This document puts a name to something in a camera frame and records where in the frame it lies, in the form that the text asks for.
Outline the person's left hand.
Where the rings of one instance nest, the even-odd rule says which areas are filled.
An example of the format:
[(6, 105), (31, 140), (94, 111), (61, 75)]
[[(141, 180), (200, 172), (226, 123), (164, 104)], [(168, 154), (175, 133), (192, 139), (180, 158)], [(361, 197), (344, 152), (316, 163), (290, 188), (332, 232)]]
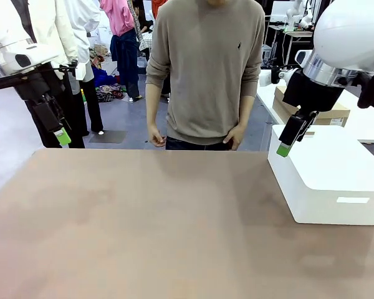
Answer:
[(231, 151), (236, 151), (243, 141), (245, 130), (246, 126), (240, 124), (236, 125), (230, 130), (225, 139), (223, 139), (223, 143), (228, 145)]

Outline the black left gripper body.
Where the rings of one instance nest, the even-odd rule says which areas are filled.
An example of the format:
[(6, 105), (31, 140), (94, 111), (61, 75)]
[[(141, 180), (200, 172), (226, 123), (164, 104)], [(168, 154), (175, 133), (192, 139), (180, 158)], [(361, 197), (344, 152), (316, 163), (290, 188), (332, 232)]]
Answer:
[(53, 70), (23, 74), (21, 84), (14, 88), (23, 100), (38, 100), (46, 94), (55, 97), (65, 90), (64, 84)]

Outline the person's right hand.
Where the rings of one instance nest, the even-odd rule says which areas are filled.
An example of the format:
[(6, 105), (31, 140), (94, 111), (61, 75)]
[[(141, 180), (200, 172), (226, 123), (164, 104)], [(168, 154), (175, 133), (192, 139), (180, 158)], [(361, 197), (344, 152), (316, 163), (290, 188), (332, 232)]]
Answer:
[(147, 125), (147, 130), (148, 130), (148, 138), (150, 143), (157, 147), (161, 148), (164, 147), (166, 144), (166, 136), (161, 135), (157, 125), (154, 124), (148, 124)]

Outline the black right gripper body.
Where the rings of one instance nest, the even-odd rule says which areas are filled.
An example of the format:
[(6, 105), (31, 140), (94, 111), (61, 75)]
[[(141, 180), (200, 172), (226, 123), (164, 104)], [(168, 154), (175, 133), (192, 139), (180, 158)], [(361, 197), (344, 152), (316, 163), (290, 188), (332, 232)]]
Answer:
[(343, 88), (329, 87), (311, 81), (302, 69), (296, 70), (287, 84), (283, 102), (310, 112), (330, 111), (343, 92)]

